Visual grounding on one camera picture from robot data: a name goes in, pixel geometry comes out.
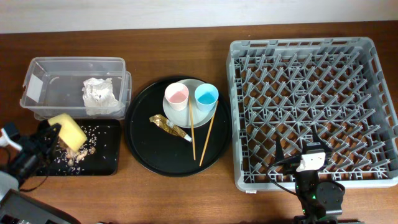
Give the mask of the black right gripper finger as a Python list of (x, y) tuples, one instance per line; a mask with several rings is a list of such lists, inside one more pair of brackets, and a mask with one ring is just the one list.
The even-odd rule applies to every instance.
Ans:
[(280, 137), (279, 136), (276, 137), (275, 146), (276, 146), (276, 149), (275, 149), (275, 161), (276, 162), (282, 161), (284, 159), (284, 152), (283, 152), (283, 149), (282, 149), (282, 145), (280, 143)]
[(323, 149), (324, 152), (331, 152), (331, 148), (318, 136), (315, 126), (312, 126), (312, 137), (313, 143), (316, 143), (319, 149)]

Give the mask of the yellow plastic bowl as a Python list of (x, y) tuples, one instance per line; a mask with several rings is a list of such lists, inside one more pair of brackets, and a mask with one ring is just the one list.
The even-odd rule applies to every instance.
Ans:
[(85, 143), (86, 134), (70, 115), (60, 114), (48, 119), (47, 122), (51, 126), (55, 124), (61, 126), (58, 136), (72, 151), (78, 152)]

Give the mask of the food scraps and rice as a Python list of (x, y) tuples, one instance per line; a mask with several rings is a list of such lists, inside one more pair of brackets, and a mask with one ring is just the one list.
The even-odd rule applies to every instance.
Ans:
[(86, 141), (78, 152), (72, 151), (64, 142), (59, 141), (55, 148), (55, 158), (42, 174), (61, 175), (111, 175), (114, 172), (112, 158), (108, 155), (103, 127), (84, 125)]

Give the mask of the white paper napkin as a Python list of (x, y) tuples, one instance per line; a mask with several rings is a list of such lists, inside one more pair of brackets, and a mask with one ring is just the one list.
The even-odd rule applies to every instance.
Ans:
[(82, 91), (86, 107), (115, 107), (119, 104), (113, 93), (112, 78), (89, 78), (83, 82)]

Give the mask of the wooden chopstick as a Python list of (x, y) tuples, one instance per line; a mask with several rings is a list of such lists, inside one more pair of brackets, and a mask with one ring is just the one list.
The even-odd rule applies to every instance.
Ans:
[(219, 101), (217, 101), (216, 104), (215, 104), (215, 112), (214, 112), (214, 114), (213, 114), (213, 116), (211, 118), (210, 125), (209, 125), (209, 128), (208, 128), (208, 132), (207, 132), (207, 135), (206, 135), (206, 140), (205, 140), (205, 144), (204, 144), (204, 147), (203, 147), (203, 151), (202, 151), (201, 159), (200, 159), (200, 164), (199, 164), (200, 167), (203, 164), (203, 160), (204, 160), (204, 157), (205, 157), (205, 154), (206, 154), (206, 150), (207, 150), (207, 147), (208, 147), (208, 141), (209, 141), (209, 138), (210, 138), (212, 127), (213, 127), (213, 122), (214, 122), (214, 119), (215, 119), (218, 103), (219, 103)]
[(196, 160), (196, 147), (195, 147), (195, 133), (194, 133), (194, 120), (193, 120), (193, 107), (191, 97), (188, 97), (189, 112), (190, 112), (190, 126), (192, 134), (192, 148), (193, 148), (193, 160)]

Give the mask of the gold foil wrapper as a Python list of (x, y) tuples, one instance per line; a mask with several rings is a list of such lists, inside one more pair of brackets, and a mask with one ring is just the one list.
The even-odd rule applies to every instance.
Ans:
[(171, 135), (178, 136), (184, 138), (184, 140), (188, 142), (192, 142), (192, 138), (183, 129), (161, 114), (151, 116), (149, 121)]

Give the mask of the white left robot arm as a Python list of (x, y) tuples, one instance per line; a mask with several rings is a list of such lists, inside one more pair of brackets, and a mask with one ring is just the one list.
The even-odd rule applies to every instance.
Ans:
[(245, 194), (234, 184), (232, 151), (209, 169), (188, 177), (155, 174), (122, 151), (121, 170), (105, 177), (51, 177), (36, 192), (39, 205), (11, 202), (7, 214), (45, 223), (47, 207), (72, 223), (289, 223), (282, 192)]

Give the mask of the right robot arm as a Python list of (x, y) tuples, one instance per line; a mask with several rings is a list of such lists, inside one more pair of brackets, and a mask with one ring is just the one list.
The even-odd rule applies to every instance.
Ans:
[(328, 165), (331, 153), (313, 127), (312, 142), (303, 143), (302, 152), (288, 157), (282, 166), (284, 173), (295, 179), (295, 194), (303, 210), (294, 223), (338, 223), (345, 187), (333, 180), (320, 180), (318, 175)]

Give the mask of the clear plastic waste bin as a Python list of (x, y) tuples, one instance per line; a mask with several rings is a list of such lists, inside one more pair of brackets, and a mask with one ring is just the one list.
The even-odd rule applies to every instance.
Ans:
[[(110, 80), (115, 106), (86, 107), (83, 82)], [(20, 106), (37, 120), (59, 114), (75, 119), (124, 119), (131, 102), (132, 78), (119, 57), (36, 57), (30, 62)]]

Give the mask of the black rectangular waste tray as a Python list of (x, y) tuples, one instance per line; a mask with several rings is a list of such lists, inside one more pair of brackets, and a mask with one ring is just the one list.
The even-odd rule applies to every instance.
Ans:
[(78, 119), (86, 134), (85, 143), (75, 153), (59, 141), (54, 160), (36, 172), (37, 176), (113, 175), (118, 168), (121, 123), (116, 119)]

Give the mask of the grey plastic dishwasher rack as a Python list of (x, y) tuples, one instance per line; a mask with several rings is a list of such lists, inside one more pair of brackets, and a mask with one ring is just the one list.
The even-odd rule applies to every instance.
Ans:
[(397, 113), (370, 38), (236, 40), (226, 70), (240, 191), (293, 189), (272, 165), (276, 143), (296, 156), (313, 133), (332, 150), (321, 179), (397, 184)]

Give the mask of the light blue plastic cup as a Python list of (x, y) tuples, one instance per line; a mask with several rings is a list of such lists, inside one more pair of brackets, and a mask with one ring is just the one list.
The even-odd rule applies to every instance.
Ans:
[(204, 83), (196, 88), (194, 96), (198, 109), (205, 112), (213, 109), (218, 100), (219, 93), (214, 85)]

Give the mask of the light grey round plate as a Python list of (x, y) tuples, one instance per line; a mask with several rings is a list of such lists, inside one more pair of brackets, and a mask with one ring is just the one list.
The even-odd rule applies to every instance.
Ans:
[[(214, 112), (215, 112), (215, 106), (213, 107), (212, 110), (210, 111), (201, 111), (197, 107), (197, 103), (195, 101), (195, 90), (196, 88), (204, 84), (205, 82), (197, 79), (184, 79), (177, 81), (178, 83), (183, 83), (184, 85), (187, 86), (189, 90), (189, 96), (191, 97), (192, 100), (192, 107), (193, 107), (193, 120), (194, 120), (194, 128), (200, 127), (212, 118)], [(184, 110), (181, 111), (176, 111), (172, 109), (172, 107), (169, 105), (167, 100), (163, 99), (163, 109), (164, 113), (167, 117), (167, 119), (171, 120), (174, 124), (181, 128), (190, 128), (190, 112), (189, 112), (189, 104)]]

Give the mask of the round black serving tray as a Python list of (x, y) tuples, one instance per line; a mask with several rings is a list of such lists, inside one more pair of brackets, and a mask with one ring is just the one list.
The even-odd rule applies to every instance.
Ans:
[(166, 77), (151, 83), (133, 99), (124, 120), (126, 144), (131, 154), (145, 168), (160, 175), (185, 177), (197, 174), (217, 162), (231, 142), (231, 109), (229, 100), (223, 95), (218, 100), (202, 165), (199, 163), (209, 123), (194, 130), (197, 157), (194, 160), (192, 143), (171, 135), (150, 122), (151, 116), (165, 114), (162, 100), (166, 87), (187, 78)]

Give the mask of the light pink plastic cup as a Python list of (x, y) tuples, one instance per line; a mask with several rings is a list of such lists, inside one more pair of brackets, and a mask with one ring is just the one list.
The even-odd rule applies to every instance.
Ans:
[(176, 111), (184, 110), (188, 105), (189, 90), (183, 83), (172, 83), (165, 89), (165, 99)]

